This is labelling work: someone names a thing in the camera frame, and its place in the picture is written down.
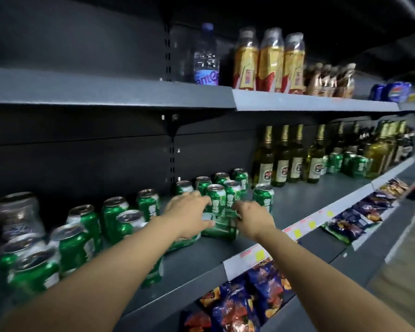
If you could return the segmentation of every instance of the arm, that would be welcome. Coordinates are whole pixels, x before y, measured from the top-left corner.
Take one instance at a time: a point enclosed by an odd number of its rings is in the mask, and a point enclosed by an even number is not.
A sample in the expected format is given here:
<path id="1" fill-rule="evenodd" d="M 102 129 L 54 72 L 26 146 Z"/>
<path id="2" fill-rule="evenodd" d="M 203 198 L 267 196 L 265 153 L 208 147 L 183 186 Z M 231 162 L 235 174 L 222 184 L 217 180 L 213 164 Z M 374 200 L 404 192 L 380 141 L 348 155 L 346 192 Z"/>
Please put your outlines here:
<path id="1" fill-rule="evenodd" d="M 264 207 L 255 201 L 234 207 L 242 217 L 240 232 L 269 252 L 318 331 L 415 332 L 375 296 L 275 228 Z"/>
<path id="2" fill-rule="evenodd" d="M 201 219 L 208 203 L 198 191 L 174 197 L 164 215 L 1 319 L 0 331 L 111 332 L 172 242 L 214 225 Z"/>

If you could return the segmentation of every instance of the forearm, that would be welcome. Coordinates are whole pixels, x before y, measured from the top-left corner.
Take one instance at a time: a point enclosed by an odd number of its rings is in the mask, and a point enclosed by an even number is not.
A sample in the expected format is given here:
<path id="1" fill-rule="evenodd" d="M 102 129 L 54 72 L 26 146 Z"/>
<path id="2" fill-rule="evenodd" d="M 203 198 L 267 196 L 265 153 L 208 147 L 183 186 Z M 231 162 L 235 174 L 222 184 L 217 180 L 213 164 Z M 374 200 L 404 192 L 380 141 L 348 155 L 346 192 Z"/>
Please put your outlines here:
<path id="1" fill-rule="evenodd" d="M 110 332 L 157 260 L 176 239 L 171 221 L 157 217 L 101 253 L 27 305 L 0 330 Z"/>
<path id="2" fill-rule="evenodd" d="M 286 274 L 318 331 L 415 332 L 381 301 L 282 231 L 262 231 L 258 241 Z"/>

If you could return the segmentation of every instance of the hand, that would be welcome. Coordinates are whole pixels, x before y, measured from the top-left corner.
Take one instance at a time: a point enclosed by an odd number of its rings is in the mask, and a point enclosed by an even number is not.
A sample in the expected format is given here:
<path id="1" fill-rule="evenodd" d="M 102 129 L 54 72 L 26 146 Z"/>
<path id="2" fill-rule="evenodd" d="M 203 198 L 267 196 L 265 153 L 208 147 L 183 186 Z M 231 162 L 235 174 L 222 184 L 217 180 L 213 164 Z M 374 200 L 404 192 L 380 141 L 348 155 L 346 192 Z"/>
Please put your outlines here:
<path id="1" fill-rule="evenodd" d="M 235 221 L 240 233 L 255 242 L 264 231 L 275 228 L 270 213 L 256 201 L 235 201 L 232 208 L 241 216 Z"/>
<path id="2" fill-rule="evenodd" d="M 214 227 L 215 221 L 202 220 L 201 215 L 210 205 L 210 197 L 200 195 L 200 192 L 184 192 L 181 196 L 175 196 L 166 205 L 161 220 L 170 221 L 177 230 L 177 238 L 191 238 L 201 231 Z"/>

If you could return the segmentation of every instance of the purple label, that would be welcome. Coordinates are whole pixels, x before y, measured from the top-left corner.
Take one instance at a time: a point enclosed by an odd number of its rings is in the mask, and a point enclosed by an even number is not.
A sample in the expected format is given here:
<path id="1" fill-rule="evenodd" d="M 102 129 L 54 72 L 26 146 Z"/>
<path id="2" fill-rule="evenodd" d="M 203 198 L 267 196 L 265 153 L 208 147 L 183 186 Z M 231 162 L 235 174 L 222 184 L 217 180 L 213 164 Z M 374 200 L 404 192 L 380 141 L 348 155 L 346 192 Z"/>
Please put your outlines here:
<path id="1" fill-rule="evenodd" d="M 218 85 L 218 71 L 199 70 L 195 72 L 195 83 L 199 85 Z"/>

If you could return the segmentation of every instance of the floor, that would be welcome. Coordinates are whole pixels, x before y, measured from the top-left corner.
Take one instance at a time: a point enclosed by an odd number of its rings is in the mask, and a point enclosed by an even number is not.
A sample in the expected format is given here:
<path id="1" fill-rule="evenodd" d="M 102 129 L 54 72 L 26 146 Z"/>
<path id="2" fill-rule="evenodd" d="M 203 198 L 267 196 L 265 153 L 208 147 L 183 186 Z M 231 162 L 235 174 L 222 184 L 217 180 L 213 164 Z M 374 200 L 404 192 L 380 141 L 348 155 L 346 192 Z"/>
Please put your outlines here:
<path id="1" fill-rule="evenodd" d="M 415 327 L 415 222 L 368 288 Z"/>

